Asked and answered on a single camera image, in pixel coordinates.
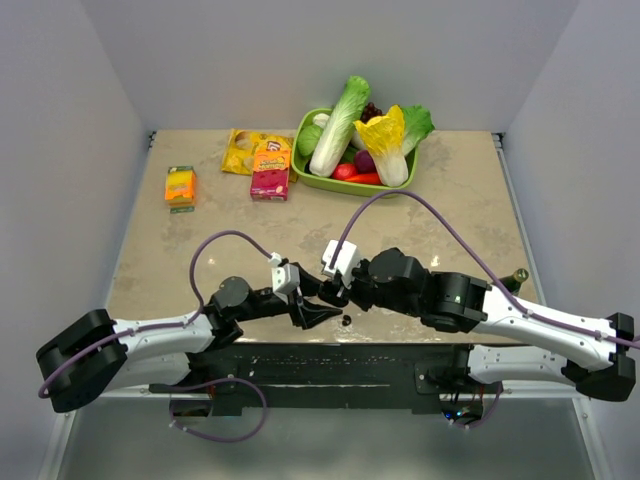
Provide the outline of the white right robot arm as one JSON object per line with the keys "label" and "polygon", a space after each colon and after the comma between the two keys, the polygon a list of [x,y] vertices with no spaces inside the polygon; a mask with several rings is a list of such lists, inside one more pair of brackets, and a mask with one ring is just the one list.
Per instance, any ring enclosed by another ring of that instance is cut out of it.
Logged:
{"label": "white right robot arm", "polygon": [[391,310],[445,333],[481,333],[513,340],[508,347],[476,345],[436,378],[459,393],[505,380],[556,382],[587,397],[627,400],[636,385],[628,351],[633,319],[616,313],[593,318],[514,297],[504,285],[456,272],[431,272],[397,248],[373,259],[354,245],[326,248],[324,280],[298,272],[296,293],[335,307]]}

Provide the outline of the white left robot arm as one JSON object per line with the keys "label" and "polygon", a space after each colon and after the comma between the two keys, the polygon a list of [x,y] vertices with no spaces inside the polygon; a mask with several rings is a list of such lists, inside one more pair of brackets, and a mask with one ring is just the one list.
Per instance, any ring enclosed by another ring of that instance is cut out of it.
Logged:
{"label": "white left robot arm", "polygon": [[271,280],[254,289],[231,276],[203,307],[177,317],[134,321],[92,310],[37,351],[43,376],[38,395],[55,412],[67,413],[124,387],[164,384],[196,392],[206,383],[207,368],[191,357],[231,345],[243,334],[241,323],[287,315],[307,330],[337,315],[312,303],[322,283],[298,264],[273,268]]}

